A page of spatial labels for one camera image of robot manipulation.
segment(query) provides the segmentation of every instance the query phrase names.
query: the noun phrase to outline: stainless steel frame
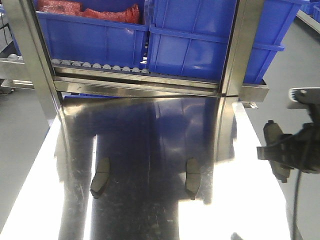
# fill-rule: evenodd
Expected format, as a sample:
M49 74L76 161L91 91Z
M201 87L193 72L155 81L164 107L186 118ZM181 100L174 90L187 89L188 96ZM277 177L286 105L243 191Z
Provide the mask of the stainless steel frame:
M238 96L244 81L265 0L240 0L234 16L220 92Z
M31 0L4 0L2 4L8 13L10 27L23 55L27 67L26 73L32 79L42 110L50 125L57 115L62 98L54 86L55 73L33 2Z
M0 58L0 78L7 79L4 86L34 88L49 121L59 109L60 92L118 97L239 96L243 101L257 102L268 92L266 85L243 85L264 0L238 0L221 84L159 74L52 66L32 0L2 2L24 63Z

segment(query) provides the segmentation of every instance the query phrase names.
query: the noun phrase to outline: shiny metal surface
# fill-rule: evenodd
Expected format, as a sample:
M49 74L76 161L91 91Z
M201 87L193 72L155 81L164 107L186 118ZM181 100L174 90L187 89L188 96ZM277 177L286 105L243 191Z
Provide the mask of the shiny metal surface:
M54 70L33 1L3 0L1 2L23 55L27 73L50 125L59 110L61 94L56 91L53 83Z
M239 93L241 101L263 102L269 92L268 85L244 83Z
M32 81L23 80L4 80L1 87L8 87L14 89L35 89Z
M265 0L239 0L224 64L220 92L238 96L245 79Z
M301 10L298 11L296 16L320 34L320 22L317 22L310 15Z
M192 78L183 79L178 76L158 74L127 74L61 65L54 65L54 70L57 74L54 77L54 85L56 90L61 92L117 97L219 96L216 83L194 81L191 80ZM0 78L7 79L3 86L34 89L26 72L27 68L22 61L0 58ZM244 84L239 96L243 101L263 102L268 91L267 85Z
M181 77L181 76L169 76L161 75L156 73L135 73L135 72L119 72L107 69L94 69L88 67L68 67L60 64L53 65L55 73L57 76L62 77L73 77L73 78L83 78L83 76L90 76L91 78L100 77L102 79L117 79L118 81L134 81L139 82L151 82L159 84L171 84L171 85L181 85L190 87L200 87L200 88L210 88L217 89L219 87L218 83L208 83L201 81L201 79L195 79L191 77Z
M54 79L56 89L62 92L91 94L107 93L118 97L159 97L172 95L219 96L217 91L211 88L172 86L170 84L160 83L131 84L59 76L56 76Z
M30 81L25 64L8 58L0 58L0 79Z
M0 240L289 240L285 198L259 145L237 98L68 99ZM103 158L110 180L93 199ZM190 158L200 166L195 200L185 191Z

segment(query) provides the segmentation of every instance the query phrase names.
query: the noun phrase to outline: metal edge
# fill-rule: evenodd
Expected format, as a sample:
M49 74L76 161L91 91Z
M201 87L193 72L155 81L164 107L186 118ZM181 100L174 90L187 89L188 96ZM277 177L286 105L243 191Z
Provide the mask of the metal edge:
M14 89L35 89L32 81L11 80L5 79L1 87L14 88Z
M112 82L112 81L100 81L92 79L81 79L81 78L70 78L70 77L59 77L54 78L54 84L57 91L61 92L73 92L73 93L92 93L94 88L95 94L105 95L109 92L108 89L118 88L117 96L126 97L132 96L132 94L127 94L126 91L137 90L137 96L145 97L144 92L161 92L166 93L167 96L171 95L186 95L186 96L204 96L204 97L219 97L217 91L207 88L189 87L189 86L179 86L172 87L170 84L130 84L122 82ZM153 93L148 96L158 96L158 94Z
M171 84L178 86L190 86L190 87L200 87L208 89L217 89L219 83L205 82L205 79L192 78L192 77L182 77L182 76L170 76L162 75L157 73L126 73L125 71L119 72L115 70L107 69L94 69L87 67L68 67L61 64L54 64L55 74L62 77L79 77L79 76L94 76L101 78L110 78L118 80L132 80L138 82L152 82L161 84Z
M54 69L32 0L2 0L10 28L23 55L26 71L36 90L48 124L60 108L62 96L53 83Z
M251 50L265 0L238 0L219 91L238 96L245 79Z
M311 16L301 10L298 11L296 16L320 34L320 22L317 22Z
M0 58L0 79L30 81L26 65L20 60Z

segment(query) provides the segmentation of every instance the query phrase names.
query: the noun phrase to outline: blue plastic crate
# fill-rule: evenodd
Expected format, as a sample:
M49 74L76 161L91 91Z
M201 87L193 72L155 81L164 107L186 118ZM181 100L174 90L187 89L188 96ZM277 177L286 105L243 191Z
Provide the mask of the blue plastic crate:
M151 72L219 82L227 55L228 38L157 28L150 25L148 65ZM280 45L255 43L245 83L258 84Z
M313 7L313 19L320 23L320 5Z
M255 40L279 45L306 0L266 0ZM229 37L236 0L155 0L157 28Z
M78 0L84 8L97 11L123 11L144 0ZM146 53L147 25L122 23L81 16L37 11L45 42L53 59L64 59L101 65L140 67Z
M308 14L312 15L314 13L314 6L320 5L320 0L308 0L308 3L301 6L301 10Z

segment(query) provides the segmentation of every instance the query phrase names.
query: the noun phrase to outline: stainless steel table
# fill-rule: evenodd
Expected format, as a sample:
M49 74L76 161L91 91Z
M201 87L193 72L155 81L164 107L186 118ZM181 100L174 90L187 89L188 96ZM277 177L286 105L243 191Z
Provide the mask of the stainless steel table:
M66 99L0 240L289 240L286 201L259 145L237 98ZM110 179L94 199L103 158Z

